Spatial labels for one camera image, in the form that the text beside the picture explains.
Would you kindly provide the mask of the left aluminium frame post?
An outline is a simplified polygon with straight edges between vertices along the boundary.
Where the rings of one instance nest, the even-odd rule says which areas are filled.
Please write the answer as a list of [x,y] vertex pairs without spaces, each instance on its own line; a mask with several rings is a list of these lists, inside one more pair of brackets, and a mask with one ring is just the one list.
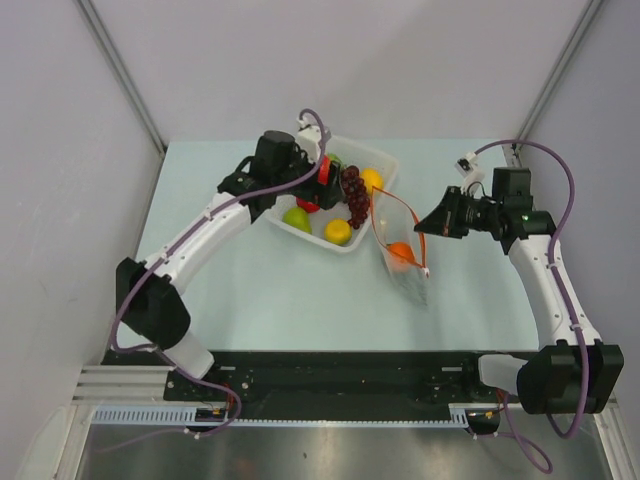
[[102,19],[95,3],[90,0],[73,0],[89,33],[100,50],[108,68],[112,72],[121,93],[136,116],[147,138],[161,159],[167,153],[168,145],[141,95],[109,29]]

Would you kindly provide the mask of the aluminium frame post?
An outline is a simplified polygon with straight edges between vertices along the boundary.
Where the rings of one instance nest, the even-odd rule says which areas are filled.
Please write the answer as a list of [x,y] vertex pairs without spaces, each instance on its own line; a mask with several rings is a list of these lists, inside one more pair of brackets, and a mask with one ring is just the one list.
[[569,72],[572,63],[577,58],[588,34],[608,4],[609,2],[606,0],[589,0],[585,3],[556,57],[551,70],[546,76],[540,91],[536,95],[531,108],[525,116],[516,134],[517,139],[528,139],[538,125],[566,74]]
[[136,116],[147,138],[161,159],[167,153],[168,145],[141,95],[109,29],[102,19],[95,3],[90,0],[73,0],[89,33],[100,50],[108,68],[112,72],[121,93]]

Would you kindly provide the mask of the white plastic basket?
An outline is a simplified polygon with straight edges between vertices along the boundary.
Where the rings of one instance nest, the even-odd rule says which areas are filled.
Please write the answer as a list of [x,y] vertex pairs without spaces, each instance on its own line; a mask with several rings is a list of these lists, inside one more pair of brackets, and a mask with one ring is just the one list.
[[[376,170],[383,178],[386,189],[393,185],[398,173],[399,162],[395,157],[352,139],[333,136],[328,142],[327,152],[336,154],[346,166],[355,165],[360,170],[364,168]],[[309,215],[311,234],[282,221],[284,214],[296,206],[296,200],[293,196],[280,196],[275,205],[262,216],[262,219],[268,220],[275,227],[307,243],[338,254],[351,253],[357,249],[371,227],[371,218],[368,217],[358,230],[353,230],[351,239],[345,245],[336,245],[325,239],[325,227],[333,219],[342,218],[347,220],[349,218],[349,210],[346,204],[339,203],[330,210],[311,213]]]

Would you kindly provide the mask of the right aluminium frame post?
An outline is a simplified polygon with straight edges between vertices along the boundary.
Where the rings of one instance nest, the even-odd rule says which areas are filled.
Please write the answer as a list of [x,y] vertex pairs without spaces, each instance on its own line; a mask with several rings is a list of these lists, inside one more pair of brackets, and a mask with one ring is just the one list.
[[516,134],[517,139],[528,139],[538,125],[566,74],[569,72],[572,63],[577,58],[588,34],[608,4],[609,2],[606,0],[589,0],[585,3],[556,57],[551,70],[546,76],[540,91],[536,95],[531,108],[525,116]]

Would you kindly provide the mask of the dark purple grape bunch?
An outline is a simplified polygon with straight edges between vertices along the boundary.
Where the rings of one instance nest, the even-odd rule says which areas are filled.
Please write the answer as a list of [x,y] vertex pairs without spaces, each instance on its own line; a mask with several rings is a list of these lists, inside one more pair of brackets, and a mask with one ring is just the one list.
[[340,185],[350,212],[347,223],[357,230],[368,218],[370,208],[370,197],[364,180],[359,175],[359,169],[354,165],[344,168],[341,171]]

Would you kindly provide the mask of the yellow green mango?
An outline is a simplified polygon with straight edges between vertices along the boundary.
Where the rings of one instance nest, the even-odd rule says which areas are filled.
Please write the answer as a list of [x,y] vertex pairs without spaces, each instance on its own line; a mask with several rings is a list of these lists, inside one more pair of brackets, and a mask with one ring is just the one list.
[[344,219],[333,219],[325,227],[324,238],[331,244],[343,246],[352,238],[351,225]]

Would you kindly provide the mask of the clear zip bag orange zipper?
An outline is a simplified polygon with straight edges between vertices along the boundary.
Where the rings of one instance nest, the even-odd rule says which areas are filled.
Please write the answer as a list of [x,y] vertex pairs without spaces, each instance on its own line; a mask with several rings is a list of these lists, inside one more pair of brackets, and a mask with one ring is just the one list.
[[414,230],[417,214],[397,195],[374,187],[370,217],[392,284],[407,299],[426,305],[430,270],[426,236]]

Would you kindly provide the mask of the large red apple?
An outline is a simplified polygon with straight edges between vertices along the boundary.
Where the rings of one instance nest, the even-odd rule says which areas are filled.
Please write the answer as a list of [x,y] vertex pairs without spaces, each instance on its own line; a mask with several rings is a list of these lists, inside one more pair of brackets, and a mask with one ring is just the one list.
[[331,162],[325,155],[318,170],[317,181],[319,184],[326,186],[329,183],[330,168]]

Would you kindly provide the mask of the yellow lemon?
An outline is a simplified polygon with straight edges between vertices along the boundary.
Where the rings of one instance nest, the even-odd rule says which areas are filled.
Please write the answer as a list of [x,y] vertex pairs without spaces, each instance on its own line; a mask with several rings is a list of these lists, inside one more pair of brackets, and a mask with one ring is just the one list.
[[365,168],[361,170],[360,178],[363,180],[366,192],[369,196],[373,195],[375,189],[384,189],[384,179],[382,175],[373,168]]

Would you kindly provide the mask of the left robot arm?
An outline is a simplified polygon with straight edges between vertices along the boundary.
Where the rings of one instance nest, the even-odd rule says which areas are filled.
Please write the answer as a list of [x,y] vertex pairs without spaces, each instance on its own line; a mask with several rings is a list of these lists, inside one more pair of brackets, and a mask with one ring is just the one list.
[[322,209],[344,197],[338,167],[325,159],[331,135],[307,126],[295,135],[268,130],[254,154],[245,157],[217,187],[211,202],[185,230],[143,262],[124,259],[116,271],[116,321],[145,338],[186,373],[197,398],[214,397],[220,374],[210,353],[190,331],[182,300],[195,274],[223,245],[253,224],[281,195],[293,195]]

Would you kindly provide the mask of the green custard apple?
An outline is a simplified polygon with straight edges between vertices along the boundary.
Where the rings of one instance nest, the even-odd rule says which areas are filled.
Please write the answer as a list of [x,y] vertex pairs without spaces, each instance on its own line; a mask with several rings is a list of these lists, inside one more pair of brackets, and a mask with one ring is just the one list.
[[338,165],[340,168],[344,167],[344,162],[337,155],[330,153],[327,155],[327,158],[331,163]]

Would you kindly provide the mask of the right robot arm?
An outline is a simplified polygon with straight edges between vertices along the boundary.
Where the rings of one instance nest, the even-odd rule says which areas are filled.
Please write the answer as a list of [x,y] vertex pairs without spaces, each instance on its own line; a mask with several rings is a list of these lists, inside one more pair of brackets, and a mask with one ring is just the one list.
[[533,207],[531,172],[500,167],[492,191],[476,198],[450,186],[415,231],[461,239],[488,232],[517,271],[531,307],[539,350],[527,359],[483,354],[463,373],[461,388],[473,401],[496,389],[516,396],[529,414],[596,414],[607,404],[624,365],[617,345],[605,344],[581,308],[554,239],[547,211]]

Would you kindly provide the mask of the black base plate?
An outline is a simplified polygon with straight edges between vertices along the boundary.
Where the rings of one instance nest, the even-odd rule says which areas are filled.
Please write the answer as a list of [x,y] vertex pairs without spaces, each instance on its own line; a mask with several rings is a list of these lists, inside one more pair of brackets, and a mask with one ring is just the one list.
[[499,395],[479,378],[471,351],[217,351],[206,375],[236,392],[241,419],[419,422],[449,408],[491,407]]

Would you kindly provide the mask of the yellow green pear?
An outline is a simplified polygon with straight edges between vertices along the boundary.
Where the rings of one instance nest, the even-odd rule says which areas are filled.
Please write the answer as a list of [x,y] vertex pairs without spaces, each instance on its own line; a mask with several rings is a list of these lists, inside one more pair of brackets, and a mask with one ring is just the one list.
[[292,207],[287,210],[282,216],[282,222],[304,233],[312,233],[309,214],[301,207]]

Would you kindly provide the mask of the orange fruit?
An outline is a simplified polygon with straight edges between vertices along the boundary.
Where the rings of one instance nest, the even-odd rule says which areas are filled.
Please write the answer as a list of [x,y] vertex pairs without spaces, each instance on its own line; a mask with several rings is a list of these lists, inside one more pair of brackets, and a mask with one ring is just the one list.
[[406,242],[394,242],[387,245],[391,258],[399,264],[414,264],[415,255],[412,247]]

